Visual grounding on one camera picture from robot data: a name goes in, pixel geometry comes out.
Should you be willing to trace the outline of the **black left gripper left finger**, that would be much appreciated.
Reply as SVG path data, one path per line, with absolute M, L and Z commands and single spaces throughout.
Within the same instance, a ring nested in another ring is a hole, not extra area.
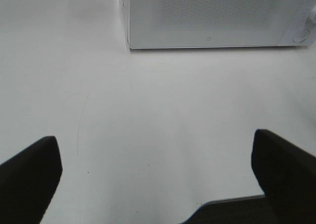
M 39 224 L 62 175 L 57 139 L 45 136 L 0 166 L 0 222 Z

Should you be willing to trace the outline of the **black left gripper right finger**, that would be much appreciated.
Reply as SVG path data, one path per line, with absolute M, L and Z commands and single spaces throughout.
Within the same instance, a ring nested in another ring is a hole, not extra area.
M 258 129 L 251 167 L 282 224 L 316 222 L 316 158 L 277 134 Z

